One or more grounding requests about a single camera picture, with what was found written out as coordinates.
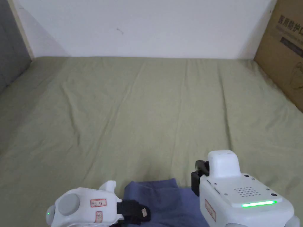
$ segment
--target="red label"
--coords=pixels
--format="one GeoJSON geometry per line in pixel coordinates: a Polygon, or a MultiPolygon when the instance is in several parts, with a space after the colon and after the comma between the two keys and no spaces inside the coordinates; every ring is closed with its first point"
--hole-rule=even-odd
{"type": "Polygon", "coordinates": [[[95,220],[95,223],[101,223],[102,220],[103,220],[102,211],[97,211],[97,212],[96,212],[96,220],[95,220]]]}
{"type": "Polygon", "coordinates": [[[211,207],[211,205],[208,203],[207,200],[205,200],[205,208],[209,212],[209,214],[212,216],[212,218],[216,221],[217,216],[215,210],[211,207]]]}
{"type": "Polygon", "coordinates": [[[91,199],[91,207],[106,206],[106,199],[91,199]]]}

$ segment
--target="white plastic casing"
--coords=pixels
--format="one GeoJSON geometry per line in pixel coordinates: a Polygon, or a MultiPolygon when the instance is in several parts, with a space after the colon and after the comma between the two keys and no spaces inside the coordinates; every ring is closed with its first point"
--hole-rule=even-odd
{"type": "Polygon", "coordinates": [[[77,188],[60,196],[55,202],[55,215],[51,227],[67,226],[110,226],[124,219],[117,214],[117,202],[121,202],[115,193],[115,181],[108,181],[100,187],[103,190],[77,188]],[[68,216],[59,211],[60,200],[67,194],[76,194],[80,199],[79,208],[68,216]]]}
{"type": "Polygon", "coordinates": [[[210,227],[230,223],[247,227],[284,227],[294,216],[288,200],[251,175],[240,172],[238,157],[232,151],[212,151],[208,161],[209,177],[200,178],[200,210],[210,227]],[[264,201],[277,203],[241,206],[264,201]]]}

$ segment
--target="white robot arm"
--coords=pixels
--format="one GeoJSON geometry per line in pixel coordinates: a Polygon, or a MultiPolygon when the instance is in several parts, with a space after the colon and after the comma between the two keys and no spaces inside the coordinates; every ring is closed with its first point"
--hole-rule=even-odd
{"type": "MultiPolygon", "coordinates": [[[[148,207],[121,200],[116,182],[99,190],[77,188],[60,196],[46,213],[51,227],[111,226],[150,221],[148,207]]],[[[212,151],[208,161],[196,161],[191,188],[210,227],[299,227],[292,204],[249,174],[241,173],[230,150],[212,151]]]]}
{"type": "Polygon", "coordinates": [[[210,227],[299,227],[292,204],[249,174],[230,150],[197,161],[192,190],[210,227]]]}
{"type": "Polygon", "coordinates": [[[115,181],[108,181],[99,190],[77,188],[60,196],[46,212],[51,227],[107,227],[114,224],[150,221],[148,207],[134,200],[121,200],[114,191],[115,181]]]}

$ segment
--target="cardboard box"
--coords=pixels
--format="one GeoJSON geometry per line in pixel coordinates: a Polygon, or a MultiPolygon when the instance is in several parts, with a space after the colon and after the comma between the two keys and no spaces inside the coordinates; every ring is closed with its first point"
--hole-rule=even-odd
{"type": "Polygon", "coordinates": [[[303,0],[278,0],[255,61],[303,112],[303,0]]]}

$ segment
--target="speaker grille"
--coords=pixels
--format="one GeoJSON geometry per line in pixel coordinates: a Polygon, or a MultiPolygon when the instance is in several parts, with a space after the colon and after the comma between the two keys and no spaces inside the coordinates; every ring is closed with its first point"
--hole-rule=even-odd
{"type": "Polygon", "coordinates": [[[234,188],[234,191],[242,197],[259,196],[261,195],[253,187],[234,188]]]}

